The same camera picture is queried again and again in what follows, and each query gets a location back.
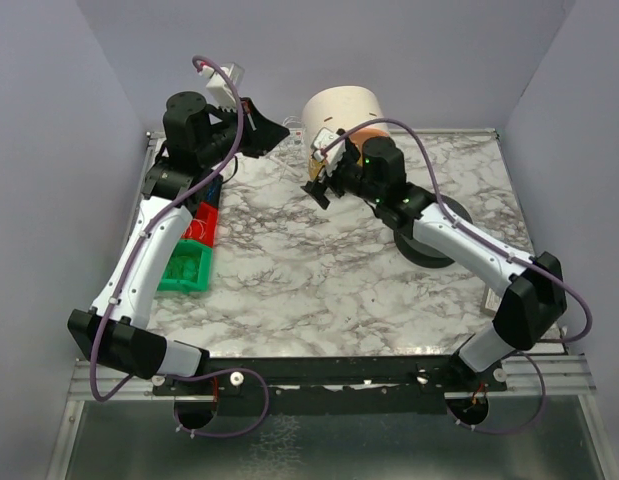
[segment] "wall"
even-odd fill
[[[619,0],[581,0],[503,135],[537,251],[562,260],[595,317],[587,353],[619,461]],[[566,323],[582,328],[570,302]]]
[[[77,0],[147,129],[204,83],[204,54],[246,70],[267,116],[361,84],[415,127],[503,126],[573,0]]]
[[[146,137],[73,0],[0,0],[0,479],[44,478]]]

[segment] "red plastic container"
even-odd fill
[[[201,203],[195,218],[187,227],[182,238],[195,240],[213,247],[218,225],[218,210],[207,203]]]

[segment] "marble table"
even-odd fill
[[[457,264],[428,270],[409,263],[358,198],[323,211],[301,191],[307,170],[299,132],[266,158],[240,158],[223,190],[209,291],[158,292],[151,331],[213,356],[438,354],[491,321],[475,275]],[[430,188],[411,138],[394,139],[409,180]],[[422,139],[443,193],[480,228],[531,251],[495,136]]]

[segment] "white cylindrical container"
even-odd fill
[[[305,143],[309,149],[309,177],[313,179],[322,167],[321,162],[311,157],[311,143],[321,128],[328,128],[335,133],[340,128],[349,130],[362,122],[382,116],[378,99],[364,87],[333,87],[314,95],[302,111]],[[351,136],[351,141],[362,151],[362,144],[368,138],[380,135],[389,136],[389,129],[384,123],[356,132]]]

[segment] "green plastic container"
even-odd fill
[[[213,250],[195,240],[180,240],[176,244],[159,291],[204,292],[209,287]]]

